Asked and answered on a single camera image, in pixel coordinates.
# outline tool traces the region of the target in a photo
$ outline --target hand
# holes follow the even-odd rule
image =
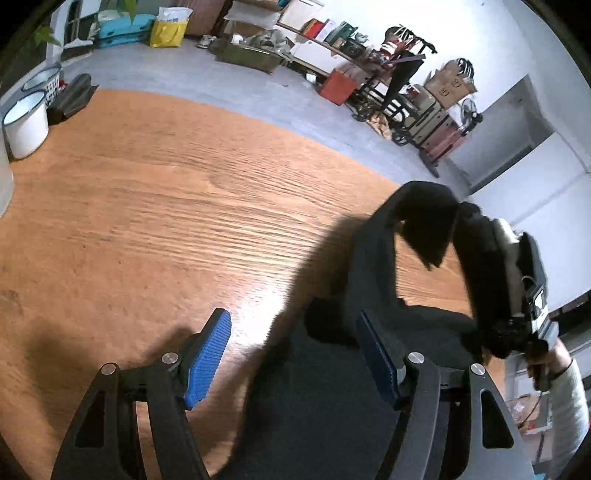
[[[537,358],[527,356],[526,361],[527,372],[530,377],[533,377],[534,375],[533,366],[543,364],[548,366],[548,370],[550,370],[550,375],[552,377],[559,377],[568,367],[570,367],[572,359],[569,351],[564,346],[564,343],[562,343],[562,340],[557,339],[554,348],[550,350],[550,352]]]

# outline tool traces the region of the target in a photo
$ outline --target white sleeve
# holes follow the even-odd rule
[[[581,445],[589,429],[589,411],[577,361],[550,385],[552,463],[547,479],[556,479]]]

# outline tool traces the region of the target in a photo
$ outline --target blue gripper pad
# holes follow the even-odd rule
[[[380,396],[385,402],[395,406],[400,397],[396,367],[386,353],[371,322],[364,314],[357,318],[355,338],[378,387]]]
[[[204,340],[201,351],[189,369],[187,390],[184,395],[187,408],[193,408],[198,401],[203,400],[207,396],[207,391],[212,384],[213,376],[222,359],[231,331],[232,319],[230,318],[230,313],[223,310],[215,326]]]

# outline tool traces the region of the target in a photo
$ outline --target metal screw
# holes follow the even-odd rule
[[[162,356],[162,361],[167,365],[172,365],[178,360],[178,355],[174,352],[165,353]]]
[[[414,364],[422,364],[425,361],[425,357],[419,352],[410,352],[408,354],[408,360]]]
[[[100,373],[102,373],[103,375],[110,375],[115,373],[116,367],[115,364],[104,364],[101,368],[100,368]]]
[[[476,375],[484,375],[486,373],[486,369],[481,364],[472,364],[470,370]]]

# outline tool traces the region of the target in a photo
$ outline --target red box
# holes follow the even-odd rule
[[[320,96],[331,102],[342,105],[357,88],[357,82],[344,73],[333,70],[320,89]]]

